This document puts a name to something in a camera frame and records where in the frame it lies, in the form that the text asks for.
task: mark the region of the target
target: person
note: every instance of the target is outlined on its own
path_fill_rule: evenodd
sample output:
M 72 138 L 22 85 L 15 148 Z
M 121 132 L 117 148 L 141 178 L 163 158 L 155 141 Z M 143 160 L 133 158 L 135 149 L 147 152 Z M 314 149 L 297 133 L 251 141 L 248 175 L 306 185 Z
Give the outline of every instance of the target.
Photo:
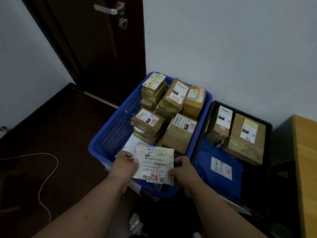
M 132 157 L 130 152 L 120 151 L 106 179 L 34 238 L 105 237 L 119 199 L 138 168 Z M 187 156 L 176 158 L 175 163 L 182 163 L 182 166 L 168 173 L 194 201 L 208 237 L 266 237 L 202 181 Z

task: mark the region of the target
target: door handle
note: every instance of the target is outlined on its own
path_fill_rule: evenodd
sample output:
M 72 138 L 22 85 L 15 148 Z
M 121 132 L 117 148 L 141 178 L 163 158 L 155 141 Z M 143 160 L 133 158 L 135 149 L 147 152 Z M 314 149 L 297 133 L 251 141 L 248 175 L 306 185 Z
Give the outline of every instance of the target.
M 93 7 L 95 8 L 96 11 L 100 11 L 110 15 L 117 15 L 118 13 L 119 15 L 124 15 L 125 3 L 122 1 L 117 1 L 116 8 L 103 7 L 97 4 L 94 4 Z

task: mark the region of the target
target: hand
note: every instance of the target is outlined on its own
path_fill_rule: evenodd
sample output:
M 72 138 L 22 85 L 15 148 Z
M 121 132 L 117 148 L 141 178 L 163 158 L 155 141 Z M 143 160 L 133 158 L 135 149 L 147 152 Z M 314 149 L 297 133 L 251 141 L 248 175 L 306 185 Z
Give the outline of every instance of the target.
M 139 164 L 134 163 L 133 155 L 130 152 L 121 150 L 115 156 L 116 160 L 113 162 L 109 179 L 116 180 L 121 186 L 121 192 L 124 194 L 128 188 L 128 184 L 132 179 L 133 174 L 137 171 Z
M 185 194 L 189 199 L 193 199 L 193 191 L 199 184 L 204 183 L 192 166 L 187 156 L 181 156 L 174 160 L 175 163 L 183 163 L 182 166 L 172 168 L 168 174 L 174 176 L 179 184 L 184 187 Z

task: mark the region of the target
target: wooden table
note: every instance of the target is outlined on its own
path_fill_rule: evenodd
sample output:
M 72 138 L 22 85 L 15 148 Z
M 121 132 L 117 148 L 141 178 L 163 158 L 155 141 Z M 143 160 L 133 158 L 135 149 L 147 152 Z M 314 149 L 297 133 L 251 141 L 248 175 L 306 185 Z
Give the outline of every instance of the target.
M 317 237 L 317 122 L 293 115 L 293 145 L 302 237 Z

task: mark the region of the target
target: door threshold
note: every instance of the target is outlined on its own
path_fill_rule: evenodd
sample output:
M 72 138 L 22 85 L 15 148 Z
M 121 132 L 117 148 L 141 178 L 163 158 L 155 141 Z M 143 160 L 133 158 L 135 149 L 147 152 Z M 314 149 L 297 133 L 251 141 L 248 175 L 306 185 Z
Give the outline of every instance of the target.
M 88 96 L 90 96 L 90 97 L 92 97 L 92 98 L 94 98 L 94 99 L 97 99 L 97 100 L 99 100 L 100 102 L 103 102 L 103 103 L 105 103 L 105 104 L 108 104 L 108 105 L 111 106 L 111 107 L 114 107 L 114 108 L 116 108 L 116 109 L 119 108 L 118 105 L 116 105 L 116 104 L 114 104 L 114 103 L 111 103 L 111 102 L 109 102 L 109 101 L 107 101 L 107 100 L 104 100 L 104 99 L 102 99 L 101 97 L 98 97 L 98 96 L 96 96 L 96 95 L 93 95 L 93 94 L 91 94 L 91 93 L 89 93 L 89 92 L 86 92 L 86 91 L 85 91 L 84 94 L 86 94 L 86 95 L 88 95 Z

